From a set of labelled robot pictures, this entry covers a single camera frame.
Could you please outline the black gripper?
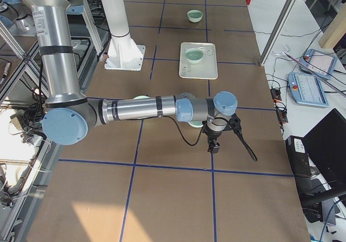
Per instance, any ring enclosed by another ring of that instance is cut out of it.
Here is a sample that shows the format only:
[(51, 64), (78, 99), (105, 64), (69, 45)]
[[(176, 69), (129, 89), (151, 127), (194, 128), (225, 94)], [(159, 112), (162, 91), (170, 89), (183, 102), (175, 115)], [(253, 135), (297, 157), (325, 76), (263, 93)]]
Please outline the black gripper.
[(203, 130), (208, 137), (208, 144), (216, 144), (217, 139), (225, 131), (231, 131), (231, 127), (226, 119), (214, 119), (211, 121), (203, 121)]

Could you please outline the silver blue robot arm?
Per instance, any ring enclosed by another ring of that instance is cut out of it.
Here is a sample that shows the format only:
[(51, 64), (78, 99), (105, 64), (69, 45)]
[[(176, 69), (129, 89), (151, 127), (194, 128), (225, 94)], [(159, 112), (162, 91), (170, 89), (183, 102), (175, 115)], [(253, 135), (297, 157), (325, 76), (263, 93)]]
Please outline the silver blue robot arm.
[(44, 134), (60, 145), (83, 140), (89, 130), (111, 121), (169, 117), (177, 122), (202, 121), (215, 144), (221, 132), (241, 133), (236, 97), (227, 91), (197, 99), (184, 93), (145, 99), (89, 99), (80, 90), (67, 18), (69, 7), (83, 0), (23, 0), (32, 11), (44, 71), (48, 80)]

